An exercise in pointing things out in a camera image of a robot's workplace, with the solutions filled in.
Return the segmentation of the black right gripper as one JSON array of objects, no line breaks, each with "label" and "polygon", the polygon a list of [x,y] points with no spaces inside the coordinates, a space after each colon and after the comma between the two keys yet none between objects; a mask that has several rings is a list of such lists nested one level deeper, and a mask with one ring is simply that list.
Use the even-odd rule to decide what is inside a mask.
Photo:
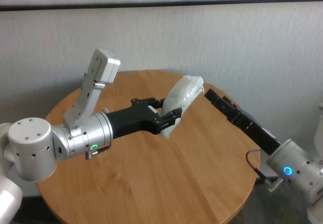
[{"label": "black right gripper", "polygon": [[280,147],[281,144],[275,136],[272,136],[246,112],[239,109],[229,98],[219,96],[212,89],[208,89],[204,96],[215,108],[227,116],[229,122],[245,133],[266,154],[271,155]]}]

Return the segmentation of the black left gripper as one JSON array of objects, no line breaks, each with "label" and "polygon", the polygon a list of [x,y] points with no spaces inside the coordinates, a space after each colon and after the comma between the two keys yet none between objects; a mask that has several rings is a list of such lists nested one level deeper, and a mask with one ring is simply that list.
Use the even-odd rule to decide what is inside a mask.
[{"label": "black left gripper", "polygon": [[120,138],[138,131],[147,131],[154,135],[170,134],[180,121],[182,109],[176,108],[160,116],[158,108],[162,108],[163,99],[155,97],[131,99],[131,106],[106,113],[113,131],[113,138]]}]

